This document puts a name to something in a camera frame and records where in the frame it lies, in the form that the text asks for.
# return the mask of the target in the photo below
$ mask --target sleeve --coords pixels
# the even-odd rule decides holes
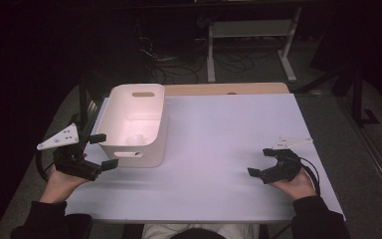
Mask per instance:
[[[293,239],[349,239],[343,215],[328,210],[319,196],[293,202],[296,217],[292,220]]]
[[[11,239],[69,239],[66,207],[67,202],[49,204],[33,201],[26,222],[11,232]]]

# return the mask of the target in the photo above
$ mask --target hand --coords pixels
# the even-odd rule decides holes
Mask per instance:
[[[71,196],[77,187],[85,182],[88,182],[88,180],[64,174],[57,171],[55,166],[53,166],[48,184],[39,201],[45,203],[63,202]]]
[[[271,186],[282,190],[292,200],[298,200],[303,197],[316,195],[311,179],[303,168],[292,181],[277,181],[271,183]]]

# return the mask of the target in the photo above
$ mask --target floor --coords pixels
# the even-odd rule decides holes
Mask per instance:
[[[217,42],[217,83],[284,82],[290,90],[295,90],[324,74],[309,67],[318,42],[296,39],[288,58],[297,81],[289,83],[276,52],[282,43],[283,39],[275,38]],[[147,62],[153,81],[164,85],[206,84],[206,49],[206,42],[198,40],[191,55],[189,49],[184,53],[158,50],[158,58],[149,58]],[[359,128],[347,110],[351,93],[347,97],[335,97],[330,91],[333,83],[331,80],[309,93],[297,94],[296,100],[342,206],[352,238],[382,239],[382,168],[377,167],[375,160],[377,155],[382,158],[382,100],[375,89],[364,84],[363,107],[372,110],[380,123]],[[62,103],[48,133],[65,125],[78,110],[76,93],[73,90]],[[30,180],[24,179],[20,184],[0,223],[0,238],[8,238],[11,228],[23,223],[31,198],[39,197],[44,188],[33,161],[25,178]],[[271,237],[285,226],[269,225]],[[91,238],[120,238],[121,231],[122,225],[97,221]],[[279,238],[291,238],[290,231]]]

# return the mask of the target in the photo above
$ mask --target white tabletop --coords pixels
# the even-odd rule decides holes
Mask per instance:
[[[104,172],[74,192],[67,213],[142,223],[266,223],[294,216],[290,199],[247,171],[276,165],[263,148],[280,137],[310,137],[293,95],[166,97],[165,106],[162,164]],[[315,165],[324,201],[342,213],[313,143],[292,150]],[[98,144],[86,153],[87,160],[107,160]]]

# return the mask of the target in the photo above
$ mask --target cable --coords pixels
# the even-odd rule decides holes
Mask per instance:
[[[49,164],[46,168],[45,168],[45,172],[47,172],[49,170],[49,168],[51,168],[52,165],[54,165],[55,163],[52,162],[51,164]]]
[[[226,50],[226,51],[222,50],[222,45],[224,44],[221,44],[221,47],[220,49],[217,49],[217,52],[218,54],[223,55],[228,62],[226,62],[225,60],[222,60],[220,57],[214,57],[214,60],[221,68],[231,73],[243,73],[246,70],[252,69],[254,67],[253,60],[271,56],[283,46],[283,44],[280,43],[276,47],[274,47],[272,50],[268,51],[265,55],[254,57],[252,55],[260,49],[260,45],[262,44],[257,44],[254,48],[252,48],[248,53],[244,55],[242,55],[241,53],[244,51],[248,51],[248,49],[240,48],[237,41],[234,41],[235,50]],[[249,61],[251,65],[247,66],[244,61]]]
[[[177,64],[172,64],[172,63],[168,64],[166,62],[160,63],[160,62],[152,61],[149,68],[151,69],[153,79],[155,80],[155,82],[160,82],[158,78],[162,77],[163,78],[162,85],[166,84],[166,80],[168,79],[170,79],[173,82],[173,84],[175,84],[174,78],[168,75],[173,75],[177,77],[185,77],[185,76],[192,75],[195,77],[195,84],[198,84],[199,82],[198,73],[203,69],[203,66],[205,65],[205,61],[202,60],[201,63],[198,65],[197,69],[194,70],[190,66],[191,62],[194,62],[194,61],[187,61],[187,59],[188,57],[186,56],[182,58],[178,58],[176,60],[176,62],[178,62]]]
[[[40,150],[36,151],[36,168],[43,180],[47,182],[49,180],[49,176],[46,173],[46,170],[43,170],[42,152]]]
[[[317,168],[315,168],[315,166],[310,161],[308,161],[307,159],[305,159],[303,157],[301,157],[300,159],[307,161],[309,164],[311,164],[312,168],[314,168],[315,173],[317,174],[317,177],[315,177],[314,173],[312,172],[312,170],[308,166],[302,165],[303,169],[305,169],[305,171],[308,173],[309,177],[311,178],[311,180],[314,184],[315,193],[317,194],[317,196],[320,196],[321,195],[320,176],[318,174]]]
[[[157,59],[158,58],[157,54],[153,53],[153,42],[149,38],[146,38],[146,37],[139,37],[139,40],[146,40],[150,44],[150,46],[149,46],[148,51],[142,49],[141,47],[138,48],[138,50],[147,54],[149,57],[151,57],[153,59]]]

